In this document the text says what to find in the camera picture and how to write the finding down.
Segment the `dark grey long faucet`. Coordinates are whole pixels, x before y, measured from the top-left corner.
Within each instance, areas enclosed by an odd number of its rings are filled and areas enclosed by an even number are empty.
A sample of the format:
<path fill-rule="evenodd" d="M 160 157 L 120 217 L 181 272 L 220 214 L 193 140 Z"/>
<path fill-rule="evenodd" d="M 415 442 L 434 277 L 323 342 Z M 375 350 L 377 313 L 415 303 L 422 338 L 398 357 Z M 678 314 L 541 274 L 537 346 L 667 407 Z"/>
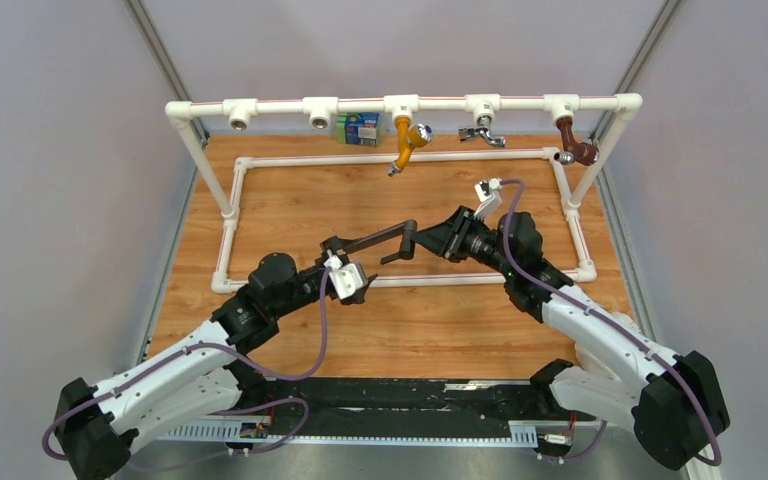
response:
<path fill-rule="evenodd" d="M 417 231 L 417 222 L 413 219 L 408 219 L 364 237 L 355 239 L 338 237 L 336 239 L 336 245 L 337 249 L 344 251 L 346 254 L 351 254 L 398 238 L 399 244 L 396 252 L 388 254 L 380 259 L 381 265 L 387 265 L 395 261 L 408 261 L 414 258 L 415 241 L 413 240 L 413 236 Z"/>

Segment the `white PVC pipe frame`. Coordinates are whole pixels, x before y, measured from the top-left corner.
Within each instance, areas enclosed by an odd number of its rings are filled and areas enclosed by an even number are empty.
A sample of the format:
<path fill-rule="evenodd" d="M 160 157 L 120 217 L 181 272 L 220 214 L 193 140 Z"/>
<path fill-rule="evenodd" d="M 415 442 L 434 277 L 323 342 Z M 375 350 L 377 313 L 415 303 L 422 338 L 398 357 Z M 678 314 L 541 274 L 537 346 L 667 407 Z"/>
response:
<path fill-rule="evenodd" d="M 566 275 L 578 282 L 592 282 L 597 268 L 588 250 L 580 219 L 581 203 L 594 184 L 628 124 L 641 110 L 643 98 L 638 93 L 609 96 L 545 94 L 542 96 L 503 96 L 499 94 L 467 94 L 464 96 L 428 97 L 416 94 L 387 95 L 381 98 L 340 99 L 338 97 L 304 97 L 302 99 L 259 100 L 226 99 L 219 102 L 171 101 L 165 114 L 187 147 L 198 173 L 213 196 L 223 218 L 219 252 L 211 278 L 211 289 L 217 294 L 232 293 L 243 281 L 229 275 L 234 237 L 240 223 L 240 200 L 244 178 L 256 168 L 305 167 L 383 164 L 388 174 L 401 173 L 411 162 L 459 162 L 479 160 L 545 160 L 552 167 L 560 194 L 561 209 L 577 256 L 577 265 Z M 482 138 L 490 149 L 464 152 L 422 152 L 433 137 L 428 126 L 415 122 L 418 112 L 465 112 L 472 125 L 458 131 L 460 140 Z M 560 147 L 513 149 L 505 146 L 503 137 L 491 133 L 491 124 L 501 111 L 540 111 L 549 115 L 562 135 Z M 248 129 L 260 115 L 304 114 L 310 125 L 328 128 L 339 116 L 379 113 L 390 117 L 396 129 L 393 153 L 279 157 L 276 159 L 238 158 L 233 167 L 231 187 L 223 189 L 210 166 L 203 143 L 194 126 L 203 117 L 222 117 L 236 131 Z"/>

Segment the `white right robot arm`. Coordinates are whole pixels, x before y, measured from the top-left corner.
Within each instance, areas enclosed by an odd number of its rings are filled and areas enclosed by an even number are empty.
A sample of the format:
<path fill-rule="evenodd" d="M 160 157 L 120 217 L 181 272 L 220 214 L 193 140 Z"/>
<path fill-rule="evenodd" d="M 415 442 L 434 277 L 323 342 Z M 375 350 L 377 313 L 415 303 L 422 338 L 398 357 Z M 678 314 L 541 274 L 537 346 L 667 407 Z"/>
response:
<path fill-rule="evenodd" d="M 708 464 L 721 462 L 713 442 L 730 417 L 713 363 L 698 351 L 679 354 L 660 345 L 599 306 L 545 258 L 529 213 L 505 214 L 491 229 L 461 206 L 412 240 L 450 262 L 472 259 L 498 272 L 519 311 L 573 339 L 612 372 L 599 378 L 579 367 L 552 367 L 550 379 L 530 392 L 538 415 L 577 410 L 621 426 L 670 470 L 705 448 L 712 451 Z"/>

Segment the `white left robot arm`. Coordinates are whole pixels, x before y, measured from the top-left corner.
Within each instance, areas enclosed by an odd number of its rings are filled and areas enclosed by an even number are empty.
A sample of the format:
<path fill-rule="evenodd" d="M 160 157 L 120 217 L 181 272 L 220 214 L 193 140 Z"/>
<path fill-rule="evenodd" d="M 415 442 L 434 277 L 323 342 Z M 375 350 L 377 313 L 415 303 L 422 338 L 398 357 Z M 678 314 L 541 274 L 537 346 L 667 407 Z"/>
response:
<path fill-rule="evenodd" d="M 272 377 L 300 381 L 321 366 L 327 350 L 326 301 L 361 304 L 373 279 L 350 254 L 373 240 L 331 237 L 304 269 L 284 252 L 264 256 L 246 283 L 207 320 L 154 357 L 94 384 L 79 377 L 59 393 L 55 417 L 41 438 L 49 458 L 78 479 L 107 479 L 169 431 L 211 414 L 253 414 Z M 316 304 L 320 349 L 313 366 L 282 374 L 250 354 L 279 332 L 283 317 Z"/>

